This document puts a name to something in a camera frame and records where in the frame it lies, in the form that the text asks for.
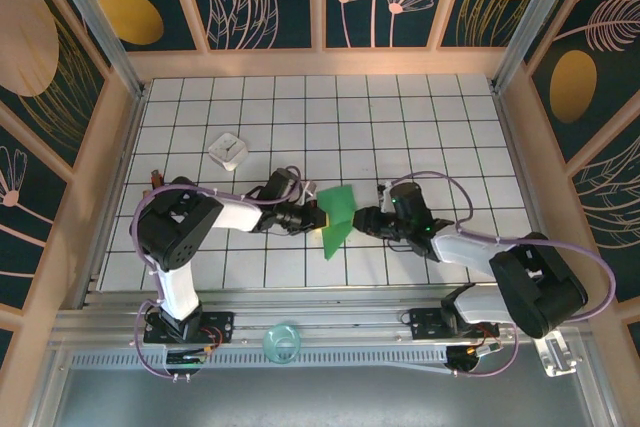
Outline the green cloth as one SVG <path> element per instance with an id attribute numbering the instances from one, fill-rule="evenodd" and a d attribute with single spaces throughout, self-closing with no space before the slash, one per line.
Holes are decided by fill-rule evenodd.
<path id="1" fill-rule="evenodd" d="M 330 260 L 353 229 L 357 210 L 353 188 L 343 185 L 320 191 L 317 202 L 327 216 L 327 225 L 322 229 L 322 243 L 324 259 Z"/>

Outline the white square clock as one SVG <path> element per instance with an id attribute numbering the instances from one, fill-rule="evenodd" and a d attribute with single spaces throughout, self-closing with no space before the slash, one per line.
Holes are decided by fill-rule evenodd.
<path id="1" fill-rule="evenodd" d="M 246 143 L 236 135 L 225 132 L 207 150 L 209 157 L 226 171 L 234 171 L 249 156 Z"/>

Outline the clear green glass bowl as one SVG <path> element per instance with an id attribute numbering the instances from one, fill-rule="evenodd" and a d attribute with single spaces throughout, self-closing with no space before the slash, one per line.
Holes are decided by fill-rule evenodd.
<path id="1" fill-rule="evenodd" d="M 301 349 L 301 337 L 289 324 L 272 326 L 263 337 L 263 353 L 273 363 L 285 365 L 293 362 Z"/>

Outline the clear acrylic holder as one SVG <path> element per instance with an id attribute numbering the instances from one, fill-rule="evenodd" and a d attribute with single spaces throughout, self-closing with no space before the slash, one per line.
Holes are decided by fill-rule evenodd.
<path id="1" fill-rule="evenodd" d="M 554 329 L 544 337 L 532 340 L 547 377 L 577 373 L 578 367 L 584 362 L 576 345 L 579 340 L 579 330 L 569 327 Z"/>

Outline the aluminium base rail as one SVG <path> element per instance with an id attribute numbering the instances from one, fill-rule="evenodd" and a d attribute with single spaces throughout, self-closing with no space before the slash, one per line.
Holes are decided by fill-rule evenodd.
<path id="1" fill-rule="evenodd" d="M 206 311 L 235 314 L 228 349 L 259 348 L 273 325 L 296 326 L 305 347 L 406 345 L 410 329 L 401 315 L 438 307 L 452 286 L 224 289 L 199 294 Z M 147 292 L 97 292 L 80 310 L 61 310 L 49 345 L 127 348 L 134 340 L 136 312 Z"/>

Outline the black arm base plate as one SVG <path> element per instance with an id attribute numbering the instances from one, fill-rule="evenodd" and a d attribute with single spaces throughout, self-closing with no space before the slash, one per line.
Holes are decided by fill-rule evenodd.
<path id="1" fill-rule="evenodd" d="M 408 311 L 408 325 L 414 340 L 472 339 L 499 337 L 497 324 L 471 324 L 444 308 L 414 308 Z"/>
<path id="2" fill-rule="evenodd" d="M 185 320 L 171 319 L 163 310 L 145 315 L 145 344 L 230 343 L 234 328 L 233 312 L 196 311 Z"/>

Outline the aluminium frame post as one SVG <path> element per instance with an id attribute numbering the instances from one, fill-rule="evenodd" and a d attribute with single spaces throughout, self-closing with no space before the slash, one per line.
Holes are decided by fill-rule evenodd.
<path id="1" fill-rule="evenodd" d="M 553 18 L 552 11 L 558 3 L 559 0 L 530 0 L 491 79 L 491 91 L 495 96 L 500 96 L 509 86 L 536 36 Z"/>
<path id="2" fill-rule="evenodd" d="M 127 53 L 111 28 L 98 0 L 73 0 L 85 18 L 91 32 L 120 75 L 129 93 L 140 100 L 144 93 L 144 83 L 136 74 Z"/>

